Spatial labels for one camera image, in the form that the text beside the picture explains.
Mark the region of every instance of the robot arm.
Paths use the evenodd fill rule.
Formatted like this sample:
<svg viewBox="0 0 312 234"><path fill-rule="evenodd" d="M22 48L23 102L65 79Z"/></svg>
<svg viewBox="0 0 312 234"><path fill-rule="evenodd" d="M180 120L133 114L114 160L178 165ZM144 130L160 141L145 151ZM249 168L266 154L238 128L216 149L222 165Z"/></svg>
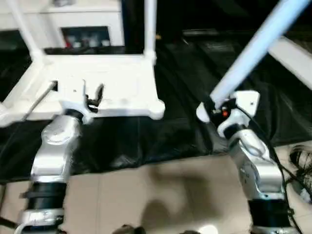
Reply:
<svg viewBox="0 0 312 234"><path fill-rule="evenodd" d="M64 220L63 201L73 153L78 147L82 125L92 121L91 111L96 111L100 103L103 86L98 90L99 100L88 100L83 80L70 85L58 84L58 91L63 95L64 112L41 133L42 144L31 170L31 186L23 194L28 201L20 213L15 234L61 233L58 226Z"/></svg>
<svg viewBox="0 0 312 234"><path fill-rule="evenodd" d="M237 106L254 116L259 100L255 91L235 92L219 110L209 102L197 109L201 120L211 121L219 135L229 141L229 152L237 166L239 179L253 224L252 234L297 234L289 221L289 207L285 200L282 172L271 159L263 141L248 128L249 117Z"/></svg>

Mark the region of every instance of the black tablecloth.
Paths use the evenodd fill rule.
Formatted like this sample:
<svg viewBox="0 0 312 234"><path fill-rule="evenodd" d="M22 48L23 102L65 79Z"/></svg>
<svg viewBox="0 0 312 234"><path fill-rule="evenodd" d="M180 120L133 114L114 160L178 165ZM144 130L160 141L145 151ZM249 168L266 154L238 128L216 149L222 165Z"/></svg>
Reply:
<svg viewBox="0 0 312 234"><path fill-rule="evenodd" d="M217 155L227 143L213 126L197 120L195 109L212 91L248 40L212 39L198 43L158 44L155 77L162 120L148 117L98 118L83 129L73 174L102 173L172 159ZM50 54L124 53L105 49L50 49ZM3 100L30 64L27 53L0 54L0 98ZM239 87L261 94L255 119L276 145L312 139L312 91L267 55ZM30 174L49 121L24 122L0 159L0 181L23 180ZM16 123L0 130L0 150Z"/></svg>

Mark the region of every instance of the white plastic stand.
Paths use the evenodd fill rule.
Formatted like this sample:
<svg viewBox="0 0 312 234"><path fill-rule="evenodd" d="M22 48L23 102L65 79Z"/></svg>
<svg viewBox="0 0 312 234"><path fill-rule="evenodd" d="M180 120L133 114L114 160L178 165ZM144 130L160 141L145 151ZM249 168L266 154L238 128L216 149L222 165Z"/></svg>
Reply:
<svg viewBox="0 0 312 234"><path fill-rule="evenodd" d="M145 0L144 55L46 55L37 46L16 0L7 3L33 62L0 103L0 127L21 120L53 80L74 83L83 79L89 98L94 98L97 87L104 84L103 99L93 117L163 117L165 105L157 97L153 69L156 0ZM60 98L58 92L51 91L28 119L51 119L60 114Z"/></svg>
<svg viewBox="0 0 312 234"><path fill-rule="evenodd" d="M312 90L312 54L282 37L269 49L270 55Z"/></svg>

